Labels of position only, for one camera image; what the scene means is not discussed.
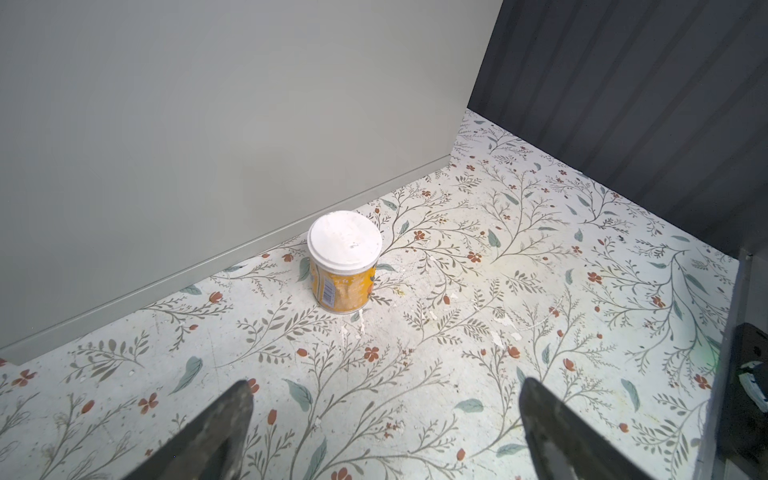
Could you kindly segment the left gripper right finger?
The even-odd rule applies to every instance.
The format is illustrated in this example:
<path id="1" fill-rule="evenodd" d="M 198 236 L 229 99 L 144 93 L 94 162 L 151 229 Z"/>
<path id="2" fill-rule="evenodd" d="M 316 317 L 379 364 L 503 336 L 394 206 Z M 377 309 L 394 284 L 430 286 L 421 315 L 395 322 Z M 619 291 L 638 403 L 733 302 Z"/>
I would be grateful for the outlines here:
<path id="1" fill-rule="evenodd" d="M 522 384 L 519 410 L 539 479 L 647 479 L 538 380 Z"/>

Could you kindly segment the orange fruit can white lid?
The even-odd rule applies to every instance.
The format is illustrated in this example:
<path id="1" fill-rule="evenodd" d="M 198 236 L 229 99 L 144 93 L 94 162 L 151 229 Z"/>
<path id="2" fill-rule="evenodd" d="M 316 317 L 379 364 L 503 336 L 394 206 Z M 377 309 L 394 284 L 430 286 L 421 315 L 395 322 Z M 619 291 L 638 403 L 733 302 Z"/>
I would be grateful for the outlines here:
<path id="1" fill-rule="evenodd" d="M 383 238 L 376 225 L 354 211 L 318 218 L 307 232 L 313 295 L 325 309 L 350 313 L 369 300 Z"/>

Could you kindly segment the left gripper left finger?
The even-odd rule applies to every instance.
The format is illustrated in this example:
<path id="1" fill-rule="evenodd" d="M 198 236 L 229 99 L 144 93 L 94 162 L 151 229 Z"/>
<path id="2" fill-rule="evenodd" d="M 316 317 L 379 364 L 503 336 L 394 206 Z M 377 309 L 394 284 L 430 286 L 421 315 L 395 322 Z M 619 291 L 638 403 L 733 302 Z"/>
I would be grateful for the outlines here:
<path id="1" fill-rule="evenodd" d="M 238 479 L 252 412 L 251 388 L 239 380 L 127 477 Z"/>

